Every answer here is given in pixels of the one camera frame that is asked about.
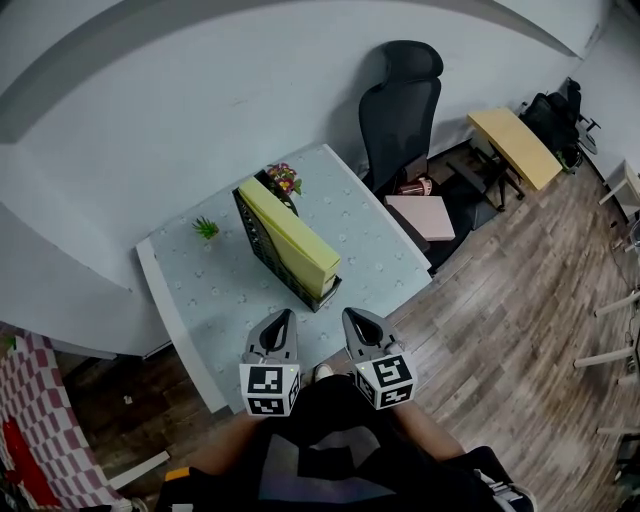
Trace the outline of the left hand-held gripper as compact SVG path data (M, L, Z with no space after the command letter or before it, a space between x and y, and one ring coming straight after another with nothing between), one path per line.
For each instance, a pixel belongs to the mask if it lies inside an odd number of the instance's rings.
M276 311L253 327L239 365L241 395L251 416L289 416L301 388L297 318Z

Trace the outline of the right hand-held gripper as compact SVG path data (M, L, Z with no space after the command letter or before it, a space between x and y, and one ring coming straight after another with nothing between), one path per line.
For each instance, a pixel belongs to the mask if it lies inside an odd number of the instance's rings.
M393 326L368 310L345 308L343 328L351 358L360 359L354 362L355 383L368 403L384 410L411 401L416 367L412 354L395 343Z

